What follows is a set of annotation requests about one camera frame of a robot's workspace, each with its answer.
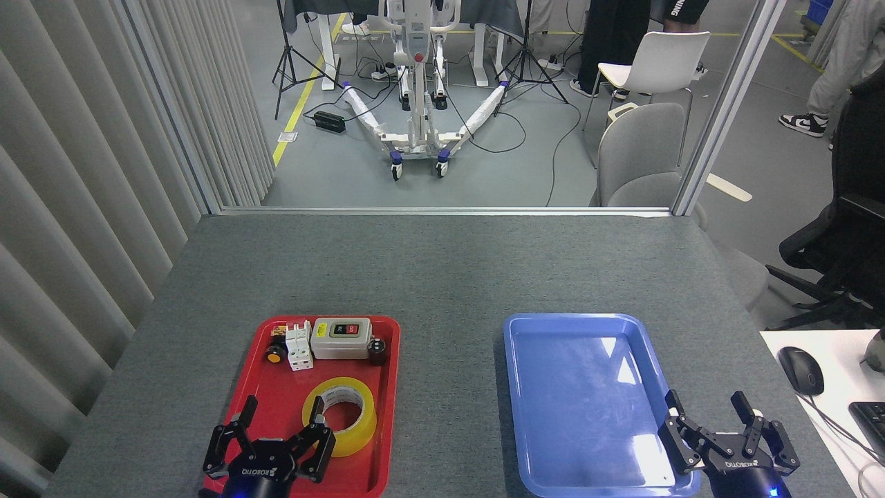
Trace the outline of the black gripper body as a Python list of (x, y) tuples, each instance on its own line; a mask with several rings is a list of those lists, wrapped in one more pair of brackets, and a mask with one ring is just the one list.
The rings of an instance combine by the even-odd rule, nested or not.
[(256, 439), (228, 466), (224, 497), (288, 497), (297, 478), (292, 439)]
[(745, 453), (747, 441), (738, 433), (705, 439), (700, 456), (714, 497), (791, 497), (772, 457), (760, 448)]

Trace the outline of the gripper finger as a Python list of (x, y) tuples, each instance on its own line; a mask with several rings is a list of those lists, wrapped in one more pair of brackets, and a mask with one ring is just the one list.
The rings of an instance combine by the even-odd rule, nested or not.
[(740, 421), (744, 423), (744, 441), (740, 447), (740, 454), (743, 457), (748, 457), (750, 461), (756, 459), (758, 463), (764, 463), (763, 457), (761, 457), (762, 451), (758, 449), (759, 441), (762, 439), (771, 453), (769, 468), (781, 476), (790, 476), (791, 473), (799, 469), (801, 465), (799, 457), (780, 421), (768, 421), (761, 413), (756, 413), (742, 391), (734, 392), (732, 405)]
[(325, 478), (336, 442), (334, 431), (326, 423), (325, 409), (325, 400), (321, 396), (314, 397), (307, 424), (287, 439), (288, 453), (293, 461), (288, 480), (303, 478), (321, 483)]
[(718, 439), (708, 429), (696, 425), (684, 412), (682, 401), (674, 390), (664, 400), (667, 415), (658, 429), (658, 437), (666, 450), (668, 461), (676, 474), (688, 474), (706, 466), (705, 457), (718, 450)]
[(256, 459), (257, 451), (247, 432), (247, 429), (252, 424), (256, 410), (257, 397), (255, 395), (248, 395), (243, 404), (243, 409), (230, 422), (215, 426), (209, 439), (205, 459), (203, 459), (203, 472), (207, 476), (210, 478), (227, 476), (225, 455), (233, 439), (236, 439), (239, 444), (241, 456), (246, 456), (247, 459)]

